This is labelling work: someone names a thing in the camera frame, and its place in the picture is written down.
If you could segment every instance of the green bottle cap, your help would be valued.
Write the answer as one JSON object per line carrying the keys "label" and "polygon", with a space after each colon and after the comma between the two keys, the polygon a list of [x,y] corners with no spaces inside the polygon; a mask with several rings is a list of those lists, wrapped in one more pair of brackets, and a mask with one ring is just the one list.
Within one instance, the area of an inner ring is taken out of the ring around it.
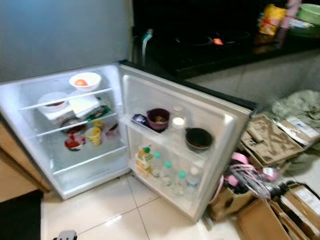
{"label": "green bottle cap", "polygon": [[146,146],[143,150],[146,154],[150,153],[150,147],[148,146]]}
{"label": "green bottle cap", "polygon": [[186,172],[185,171],[179,171],[179,178],[180,179],[184,179],[184,178],[186,178]]}
{"label": "green bottle cap", "polygon": [[154,157],[155,157],[156,159],[160,158],[160,157],[161,157],[161,153],[160,153],[159,151],[156,151],[156,152],[154,153]]}
{"label": "green bottle cap", "polygon": [[166,162],[164,163],[164,166],[165,166],[167,169],[169,169],[169,168],[172,167],[172,163],[171,163],[170,161],[166,161]]}

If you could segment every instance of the orange fruit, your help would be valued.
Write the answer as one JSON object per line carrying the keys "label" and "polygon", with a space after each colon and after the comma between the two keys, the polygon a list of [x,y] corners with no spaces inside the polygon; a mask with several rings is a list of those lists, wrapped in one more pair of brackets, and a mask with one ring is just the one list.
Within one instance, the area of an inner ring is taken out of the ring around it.
{"label": "orange fruit", "polygon": [[76,86],[87,86],[88,83],[83,79],[78,79],[77,81],[75,81],[74,85],[76,85]]}

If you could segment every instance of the yellow package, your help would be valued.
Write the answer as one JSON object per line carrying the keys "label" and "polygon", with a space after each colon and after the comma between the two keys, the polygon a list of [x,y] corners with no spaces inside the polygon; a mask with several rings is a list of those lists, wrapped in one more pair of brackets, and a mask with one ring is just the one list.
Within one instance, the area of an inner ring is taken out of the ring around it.
{"label": "yellow package", "polygon": [[269,4],[265,7],[264,16],[260,22],[260,33],[274,36],[280,22],[286,15],[286,9]]}

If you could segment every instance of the purple cup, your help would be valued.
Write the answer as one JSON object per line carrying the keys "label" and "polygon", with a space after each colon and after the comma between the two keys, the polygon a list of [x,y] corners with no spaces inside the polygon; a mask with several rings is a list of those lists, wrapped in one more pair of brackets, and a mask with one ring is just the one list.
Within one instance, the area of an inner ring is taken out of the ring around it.
{"label": "purple cup", "polygon": [[[147,114],[146,119],[148,121],[148,124],[153,130],[161,133],[168,127],[170,112],[168,112],[167,110],[163,108],[155,108],[147,111],[146,114]],[[166,119],[166,121],[161,123],[155,122],[157,116],[160,116]]]}

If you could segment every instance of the wooden cabinet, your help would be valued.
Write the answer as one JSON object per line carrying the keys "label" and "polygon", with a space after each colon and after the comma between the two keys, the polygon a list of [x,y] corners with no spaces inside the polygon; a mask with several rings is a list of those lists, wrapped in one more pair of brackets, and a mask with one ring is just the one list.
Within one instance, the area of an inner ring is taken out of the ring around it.
{"label": "wooden cabinet", "polygon": [[48,192],[50,186],[0,122],[0,202],[36,189]]}

